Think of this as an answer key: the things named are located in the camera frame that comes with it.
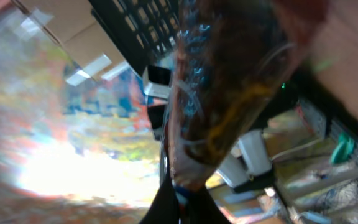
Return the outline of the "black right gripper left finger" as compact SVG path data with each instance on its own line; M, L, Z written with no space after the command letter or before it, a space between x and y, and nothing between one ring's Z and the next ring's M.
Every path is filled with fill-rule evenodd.
M179 224L179 208L172 186L172 181L166 177L162 182L148 212L140 224Z

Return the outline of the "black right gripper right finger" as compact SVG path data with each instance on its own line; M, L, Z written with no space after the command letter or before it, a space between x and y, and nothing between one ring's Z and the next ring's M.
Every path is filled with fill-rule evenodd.
M206 187L188 197L188 213L190 224L231 224Z

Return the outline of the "red brown candy bar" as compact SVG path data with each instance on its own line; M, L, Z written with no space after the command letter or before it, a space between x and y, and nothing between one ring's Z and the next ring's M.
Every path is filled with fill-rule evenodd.
M203 188L306 57L327 0L186 0L168 111L174 187Z

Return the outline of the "brown cardboard box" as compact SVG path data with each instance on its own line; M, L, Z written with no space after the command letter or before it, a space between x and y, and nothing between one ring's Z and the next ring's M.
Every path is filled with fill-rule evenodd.
M87 0L15 0L80 67L66 78L77 86L90 79L111 80L130 69L107 33L91 15Z

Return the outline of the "grey plastic basket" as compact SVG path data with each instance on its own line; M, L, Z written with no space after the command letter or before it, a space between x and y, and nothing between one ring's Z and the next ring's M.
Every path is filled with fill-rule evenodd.
M176 47L179 0L89 0L91 14L128 64L141 75L146 66Z

